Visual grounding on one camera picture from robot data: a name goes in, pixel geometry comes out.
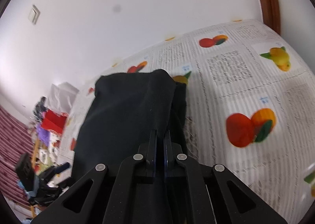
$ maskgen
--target yellow fruit print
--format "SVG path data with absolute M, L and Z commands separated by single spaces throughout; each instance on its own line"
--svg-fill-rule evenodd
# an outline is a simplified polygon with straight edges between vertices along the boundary
M 261 57 L 272 60 L 282 71 L 288 71 L 291 68 L 290 56 L 285 47 L 273 47 L 269 53 L 261 54 Z
M 183 83 L 183 84 L 187 84 L 188 85 L 188 79 L 189 79 L 191 73 L 192 72 L 189 71 L 184 76 L 175 76 L 175 77 L 173 77 L 173 80 L 175 82 L 179 82 L 179 83 Z

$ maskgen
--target blue cloth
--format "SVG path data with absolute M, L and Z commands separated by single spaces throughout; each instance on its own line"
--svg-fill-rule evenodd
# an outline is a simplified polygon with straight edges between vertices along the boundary
M 18 180 L 18 182 L 16 183 L 18 185 L 18 187 L 20 187 L 21 189 L 25 189 L 22 182 L 20 180 Z
M 30 197 L 35 197 L 39 189 L 39 177 L 35 174 L 33 191 L 26 191 L 26 194 Z

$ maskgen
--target white wall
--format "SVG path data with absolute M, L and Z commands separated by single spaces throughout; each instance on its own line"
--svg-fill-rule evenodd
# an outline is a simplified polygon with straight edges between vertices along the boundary
M 310 0 L 279 0 L 281 36 L 315 73 L 315 8 Z
M 9 112 L 13 117 L 18 119 L 24 124 L 28 124 L 30 121 L 30 118 L 26 118 L 23 116 L 19 111 L 16 110 L 15 107 L 2 95 L 0 94 L 0 105 L 7 111 Z
M 80 87 L 170 36 L 249 18 L 261 20 L 259 0 L 11 0 L 0 19 L 0 91 L 30 116 L 51 83 Z

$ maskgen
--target white plastic bag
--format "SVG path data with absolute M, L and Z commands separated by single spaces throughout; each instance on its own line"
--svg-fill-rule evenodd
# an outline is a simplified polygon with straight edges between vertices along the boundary
M 67 116 L 78 92 L 78 89 L 67 82 L 59 86 L 52 84 L 45 107 L 59 115 Z

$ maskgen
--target metal screw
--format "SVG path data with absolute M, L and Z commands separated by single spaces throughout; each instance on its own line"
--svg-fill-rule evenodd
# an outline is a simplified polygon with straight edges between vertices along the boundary
M 178 160 L 186 160 L 187 159 L 187 156 L 185 154 L 178 154 L 177 155 L 177 159 Z
M 104 164 L 98 164 L 97 166 L 95 166 L 95 169 L 97 171 L 103 171 L 105 170 L 106 166 Z
M 218 172 L 223 172 L 224 171 L 224 166 L 221 164 L 216 164 L 215 165 L 215 170 Z
M 136 154 L 133 156 L 133 159 L 134 160 L 141 160 L 141 159 L 143 159 L 143 156 L 141 154 Z

